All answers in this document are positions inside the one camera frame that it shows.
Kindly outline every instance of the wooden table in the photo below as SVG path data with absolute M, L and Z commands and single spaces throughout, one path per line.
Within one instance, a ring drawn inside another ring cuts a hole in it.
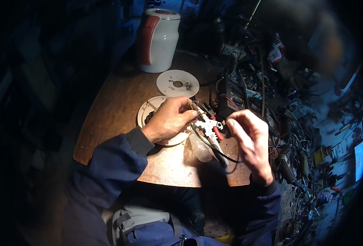
M 187 71 L 201 84 L 215 80 L 220 71 L 205 60 L 185 54 L 175 54 L 170 69 Z M 76 161 L 87 165 L 97 145 L 137 126 L 140 106 L 154 96 L 161 96 L 155 85 L 158 75 L 142 72 L 129 62 L 121 62 L 110 73 L 80 131 L 74 150 Z M 209 88 L 201 87 L 196 98 L 208 102 Z M 221 141 L 220 146 L 230 158 L 238 158 L 233 138 Z M 227 168 L 230 173 L 226 174 L 216 161 L 201 163 L 193 156 L 189 139 L 173 147 L 158 145 L 149 153 L 147 160 L 148 165 L 139 181 L 181 187 L 239 186 L 250 183 L 250 170 L 244 164 L 230 162 Z

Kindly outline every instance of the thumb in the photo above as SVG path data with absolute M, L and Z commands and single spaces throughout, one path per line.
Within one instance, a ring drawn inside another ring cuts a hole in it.
M 238 121 L 228 118 L 227 119 L 227 126 L 229 131 L 231 132 L 232 136 L 239 142 L 245 145 L 249 145 L 252 143 L 252 140 L 249 135 L 247 135 L 246 131 L 243 127 L 239 124 Z
M 187 123 L 191 120 L 193 120 L 195 117 L 198 116 L 198 111 L 196 110 L 187 110 L 184 113 L 182 113 L 183 119 L 185 120 L 184 123 Z

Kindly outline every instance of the red plier handle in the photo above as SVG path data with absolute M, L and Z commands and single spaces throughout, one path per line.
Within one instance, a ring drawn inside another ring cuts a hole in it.
M 216 120 L 216 116 L 211 115 L 211 116 L 210 116 L 210 119 L 215 121 L 215 120 Z M 221 133 L 220 133 L 220 131 L 218 130 L 217 126 L 213 127 L 213 131 L 214 131 L 214 133 L 217 135 L 218 140 L 220 140 L 220 141 L 223 141 L 223 140 L 224 140 L 224 137 L 221 135 Z

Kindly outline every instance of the black power cord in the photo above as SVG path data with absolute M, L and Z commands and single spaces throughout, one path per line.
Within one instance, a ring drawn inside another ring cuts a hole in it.
M 194 130 L 194 132 L 195 132 L 195 134 L 207 145 L 207 146 L 209 146 L 213 151 L 216 151 L 219 155 L 221 155 L 221 156 L 223 156 L 224 158 L 226 158 L 227 160 L 229 160 L 229 161 L 232 161 L 232 162 L 235 162 L 235 163 L 243 163 L 243 161 L 235 161 L 234 159 L 232 159 L 232 158 L 229 158 L 228 156 L 226 156 L 226 155 L 224 155 L 223 153 L 221 153 L 220 151 L 218 151 L 216 148 L 214 148 L 212 145 L 210 145 L 210 144 L 208 144 L 204 139 L 203 139 L 203 137 L 200 135 L 200 134 L 198 134 L 198 132 L 195 130 L 195 127 L 193 126 L 193 123 L 192 122 L 190 122 L 190 124 L 191 124 L 191 127 L 192 127 L 192 129 Z

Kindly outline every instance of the plastic bag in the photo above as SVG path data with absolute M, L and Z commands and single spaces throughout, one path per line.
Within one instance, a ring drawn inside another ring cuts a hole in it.
M 209 162 L 211 161 L 212 157 L 210 151 L 206 144 L 199 139 L 194 132 L 192 132 L 189 136 L 191 147 L 193 148 L 193 154 L 198 160 L 202 162 Z

